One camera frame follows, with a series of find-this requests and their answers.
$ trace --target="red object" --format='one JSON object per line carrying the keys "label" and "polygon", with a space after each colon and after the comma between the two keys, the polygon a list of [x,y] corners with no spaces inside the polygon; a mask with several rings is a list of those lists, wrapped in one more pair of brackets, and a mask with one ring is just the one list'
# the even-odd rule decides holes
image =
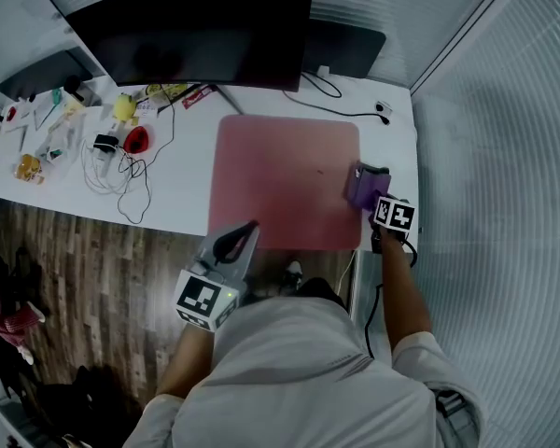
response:
{"label": "red object", "polygon": [[17,114],[17,108],[11,106],[10,109],[8,110],[7,121],[12,121],[12,119],[15,117],[16,114]]}
{"label": "red object", "polygon": [[228,116],[217,134],[209,230],[256,219],[262,248],[354,249],[361,214],[343,193],[358,160],[352,123]]}
{"label": "red object", "polygon": [[11,345],[19,347],[25,341],[25,329],[39,322],[37,314],[32,308],[24,304],[13,315],[2,315],[2,302],[0,300],[0,337]]}
{"label": "red object", "polygon": [[193,94],[190,94],[186,98],[183,99],[183,106],[185,109],[189,109],[191,106],[195,105],[198,101],[202,100],[207,96],[209,93],[213,93],[214,89],[211,86],[206,86],[197,90]]}
{"label": "red object", "polygon": [[127,139],[124,140],[122,148],[129,154],[139,154],[146,151],[149,147],[149,136],[147,130],[143,126],[137,126],[133,129]]}

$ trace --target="small box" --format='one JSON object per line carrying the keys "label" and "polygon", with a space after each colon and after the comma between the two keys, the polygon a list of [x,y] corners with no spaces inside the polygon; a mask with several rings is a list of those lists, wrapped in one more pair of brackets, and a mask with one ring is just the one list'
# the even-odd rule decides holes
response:
{"label": "small box", "polygon": [[181,271],[176,282],[174,302],[180,318],[215,332],[238,308],[240,293],[205,277]]}
{"label": "small box", "polygon": [[415,208],[411,204],[398,199],[381,197],[373,215],[373,222],[393,231],[409,233],[413,225],[414,213]]}

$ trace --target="red and white cloth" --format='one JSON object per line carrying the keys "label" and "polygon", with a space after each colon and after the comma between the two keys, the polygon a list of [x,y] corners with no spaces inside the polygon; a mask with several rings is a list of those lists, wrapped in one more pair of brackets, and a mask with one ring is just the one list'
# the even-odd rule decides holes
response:
{"label": "red and white cloth", "polygon": [[25,329],[38,322],[38,315],[26,303],[13,315],[3,315],[0,300],[0,337],[8,343],[16,347],[22,346],[25,340]]}

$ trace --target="yellow toy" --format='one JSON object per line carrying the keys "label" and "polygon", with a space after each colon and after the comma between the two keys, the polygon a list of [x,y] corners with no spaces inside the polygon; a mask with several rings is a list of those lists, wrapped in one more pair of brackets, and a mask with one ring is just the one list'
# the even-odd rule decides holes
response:
{"label": "yellow toy", "polygon": [[45,168],[35,156],[23,154],[21,162],[16,167],[15,177],[22,181],[41,184],[45,179]]}
{"label": "yellow toy", "polygon": [[120,121],[127,121],[134,115],[137,109],[137,102],[128,94],[121,94],[114,103],[114,118]]}

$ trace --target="wire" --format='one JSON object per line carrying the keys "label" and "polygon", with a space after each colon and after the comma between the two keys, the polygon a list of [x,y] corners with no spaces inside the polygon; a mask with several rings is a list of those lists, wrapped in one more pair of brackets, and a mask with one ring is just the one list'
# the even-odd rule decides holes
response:
{"label": "wire", "polygon": [[[413,245],[406,239],[403,241],[403,243],[407,245],[413,252],[413,260],[411,261],[411,266],[410,266],[412,269],[414,267],[414,264],[417,263],[417,251],[414,250]],[[373,356],[373,352],[371,350],[371,344],[370,344],[370,325],[373,320],[373,316],[375,315],[375,309],[377,309],[377,303],[380,300],[380,290],[382,289],[383,286],[384,284],[375,286],[375,301],[373,302],[373,307],[371,308],[370,316],[367,319],[367,324],[365,324],[365,343],[367,344],[367,351],[370,353],[371,358],[375,358],[375,357]]]}
{"label": "wire", "polygon": [[309,106],[310,108],[321,109],[322,111],[328,111],[329,113],[333,113],[334,115],[340,116],[347,116],[350,118],[359,117],[359,116],[376,116],[382,120],[382,123],[385,125],[390,124],[390,120],[385,116],[380,115],[379,113],[343,113],[342,111],[336,111],[335,109],[325,108],[324,106],[312,105],[310,103],[305,103],[303,101],[296,100],[292,96],[288,96],[286,91],[282,91],[282,93],[288,98],[290,101],[297,103],[303,106]]}
{"label": "wire", "polygon": [[340,295],[340,286],[343,283],[344,276],[346,275],[348,270],[351,268],[351,264],[353,263],[353,260],[355,259],[355,254],[356,253],[357,252],[354,250],[353,255],[351,256],[351,259],[349,260],[348,265],[346,266],[346,269],[344,269],[343,274],[340,276],[340,279],[338,279],[338,291],[337,291],[338,295]]}
{"label": "wire", "polygon": [[[131,171],[131,177],[129,177],[129,179],[128,179],[128,181],[127,181],[127,184],[126,184],[126,186],[125,186],[125,188],[124,188],[124,191],[122,192],[122,194],[120,194],[119,200],[118,200],[117,203],[116,203],[116,207],[117,207],[117,209],[119,210],[119,212],[120,212],[123,216],[125,216],[125,217],[127,218],[127,220],[128,220],[131,224],[135,224],[135,225],[136,225],[136,224],[141,224],[141,222],[143,221],[143,216],[144,216],[145,213],[146,213],[146,210],[148,210],[149,207],[151,206],[151,190],[149,190],[149,185],[147,184],[147,167],[148,167],[148,164],[146,164],[146,161],[145,161],[145,160],[136,160],[135,158],[133,158],[133,156],[131,156],[131,155],[130,155],[129,153],[127,153],[126,151],[125,151],[125,158],[127,159],[127,163],[128,163],[129,161],[131,161],[131,163],[130,163],[125,169],[123,169],[123,170],[121,171],[121,170],[120,170],[120,165],[121,165],[121,163],[122,163],[122,160],[120,160],[120,162],[119,162],[119,173],[123,173],[123,172],[125,172],[125,171]],[[134,167],[135,164],[138,164],[138,165],[139,165],[139,170],[138,170],[136,173],[133,171],[133,167]],[[131,184],[131,181],[132,181],[133,179],[136,179],[136,178],[138,178],[138,177],[141,177],[141,175],[143,175],[143,176],[145,177],[145,183],[146,183],[146,189],[147,189],[147,205],[146,205],[146,207],[143,209],[143,211],[141,211],[141,216],[140,216],[139,220],[134,221],[134,220],[131,219],[131,217],[130,217],[127,213],[125,213],[125,212],[120,208],[120,202],[122,201],[122,198],[128,193],[128,188],[129,188],[129,184]]]}
{"label": "wire", "polygon": [[[326,83],[327,85],[331,86],[334,90],[336,90],[338,94],[336,95],[336,94],[328,93],[327,91],[323,90],[320,86],[317,85],[317,83],[315,83],[312,79],[310,79],[307,76],[307,74],[311,75],[312,77],[316,77],[317,79],[321,79],[324,83]],[[343,97],[343,93],[333,83],[327,81],[325,78],[322,78],[320,75],[316,75],[315,73],[310,73],[310,72],[304,72],[301,73],[301,76],[305,78],[307,81],[309,81],[312,85],[314,85],[322,93],[329,96],[330,98],[339,99]]]}
{"label": "wire", "polygon": [[[113,148],[116,152],[120,154],[120,157],[123,158],[124,150],[121,147],[118,146],[115,147],[108,144],[102,144],[102,146]],[[86,151],[90,153],[90,158],[91,158],[91,168],[89,173],[88,173],[88,166],[86,160]],[[95,166],[94,156],[91,152],[91,149],[88,147],[86,140],[83,140],[83,144],[81,147],[81,166],[83,167],[83,176],[85,178],[86,186],[89,189],[91,189],[92,192],[95,192],[96,194],[102,196],[106,196],[108,194],[120,194],[120,192],[126,186],[127,181],[129,179],[128,176],[125,176],[125,178],[120,183],[112,185],[107,180],[107,176],[102,178],[100,175],[98,175],[98,170],[97,167]]]}
{"label": "wire", "polygon": [[[147,183],[147,168],[149,166],[151,166],[154,162],[156,162],[156,159],[158,158],[158,155],[160,154],[160,151],[162,151],[168,145],[172,144],[172,142],[175,140],[175,117],[176,117],[175,106],[174,106],[172,100],[170,99],[170,96],[168,96],[168,93],[166,92],[166,90],[162,86],[162,84],[160,84],[160,88],[161,88],[161,92],[166,96],[166,99],[168,100],[168,103],[170,104],[170,107],[172,108],[172,137],[170,138],[170,141],[168,141],[168,143],[161,146],[158,149],[158,151],[156,151],[156,155],[153,157],[153,160],[151,160],[150,163],[146,163],[146,161],[142,160],[142,159],[137,159],[136,160],[133,156],[131,156],[126,151],[124,151],[124,156],[127,160],[128,166],[125,169],[120,170],[120,165],[122,163],[122,160],[119,163],[119,173],[124,173],[126,171],[131,171],[131,172],[130,172],[130,177],[127,180],[127,184],[124,188],[124,191],[122,192],[122,194],[120,194],[119,200],[117,201],[117,209],[119,210],[119,212],[123,216],[125,216],[127,218],[127,220],[131,224],[135,224],[135,225],[136,224],[141,224],[141,222],[143,222],[143,216],[145,215],[146,210],[148,210],[149,207],[151,206],[151,190],[149,189],[149,184]],[[139,220],[135,221],[135,220],[132,220],[129,217],[129,215],[120,208],[120,202],[122,201],[122,198],[127,194],[129,184],[131,184],[131,181],[133,179],[141,177],[141,175],[143,175],[145,177],[145,184],[146,184],[146,189],[147,189],[147,205],[146,205],[145,209],[141,212],[141,216],[140,216]]]}
{"label": "wire", "polygon": [[[329,96],[330,98],[342,98],[343,94],[341,93],[341,91],[332,83],[330,83],[329,81],[327,81],[326,79],[322,78],[322,77],[318,77],[317,75],[314,75],[313,73],[310,73],[310,75],[313,75],[319,79],[321,79],[322,81],[324,81],[325,83],[328,83],[334,90],[336,90],[339,95],[333,95],[328,93],[327,91],[323,90],[322,88],[319,87],[319,85],[315,84],[314,81],[312,79],[310,79],[306,74],[301,73],[301,76],[304,77],[305,79],[307,79],[310,83],[312,83],[318,90],[320,90],[322,93],[326,94],[327,96]],[[305,103],[304,101],[299,101],[295,98],[293,98],[292,96],[289,96],[288,93],[286,91],[282,91],[282,93],[286,96],[286,98],[288,98],[291,102],[296,103],[298,105],[303,105],[303,106],[308,106],[310,108],[315,108],[315,109],[321,109],[322,111],[328,111],[329,113],[332,113],[334,115],[340,115],[340,116],[347,116],[349,118],[355,118],[355,117],[359,117],[359,116],[375,116],[379,119],[382,120],[382,123],[385,124],[386,126],[388,124],[390,124],[390,120],[388,118],[386,118],[385,116],[380,115],[379,113],[343,113],[342,111],[336,111],[335,109],[330,109],[330,108],[326,108],[324,106],[318,106],[318,105],[312,105],[311,103]]]}
{"label": "wire", "polygon": [[158,151],[156,152],[156,155],[153,157],[153,160],[151,160],[151,163],[146,166],[145,170],[147,170],[147,168],[149,166],[151,166],[154,162],[156,162],[156,159],[158,158],[158,155],[160,154],[160,151],[162,151],[165,147],[170,145],[175,140],[175,116],[176,116],[175,106],[173,105],[172,100],[170,99],[170,96],[168,96],[168,93],[166,91],[164,91],[164,87],[162,85],[160,85],[160,88],[161,88],[161,91],[166,96],[166,99],[168,100],[168,103],[170,103],[170,107],[172,108],[172,138],[170,138],[170,141],[168,141],[168,143],[166,143],[164,146],[162,146],[162,147],[160,147],[160,149],[158,149]]}

